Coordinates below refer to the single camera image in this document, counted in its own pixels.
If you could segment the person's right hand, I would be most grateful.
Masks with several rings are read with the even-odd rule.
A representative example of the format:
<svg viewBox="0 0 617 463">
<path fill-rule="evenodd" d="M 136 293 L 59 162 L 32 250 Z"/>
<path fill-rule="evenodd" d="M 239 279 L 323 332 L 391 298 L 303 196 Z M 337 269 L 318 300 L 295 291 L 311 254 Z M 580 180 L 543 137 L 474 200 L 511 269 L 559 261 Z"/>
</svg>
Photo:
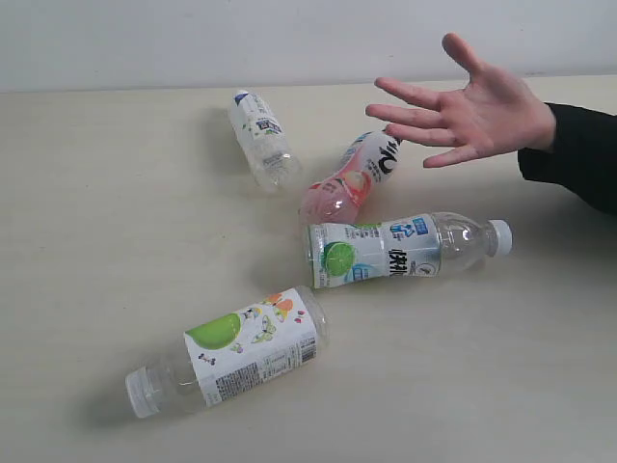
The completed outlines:
<svg viewBox="0 0 617 463">
<path fill-rule="evenodd" d="M 369 104 L 368 117 L 387 124 L 393 138 L 446 151 L 426 158 L 436 169 L 522 149 L 550 151 L 556 118 L 521 78 L 479 58 L 461 37 L 448 33 L 442 46 L 469 74 L 458 90 L 437 92 L 379 77 L 375 86 L 407 105 Z"/>
</svg>

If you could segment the black sleeved right forearm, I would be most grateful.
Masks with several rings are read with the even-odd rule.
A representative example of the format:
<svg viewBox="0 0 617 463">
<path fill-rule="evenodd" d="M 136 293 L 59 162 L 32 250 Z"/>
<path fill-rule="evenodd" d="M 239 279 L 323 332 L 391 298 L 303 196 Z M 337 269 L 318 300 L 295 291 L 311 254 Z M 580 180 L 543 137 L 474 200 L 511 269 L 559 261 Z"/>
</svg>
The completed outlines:
<svg viewBox="0 0 617 463">
<path fill-rule="evenodd" d="M 556 129 L 552 151 L 523 149 L 524 179 L 560 185 L 593 208 L 616 214 L 616 117 L 582 107 L 549 105 Z"/>
</svg>

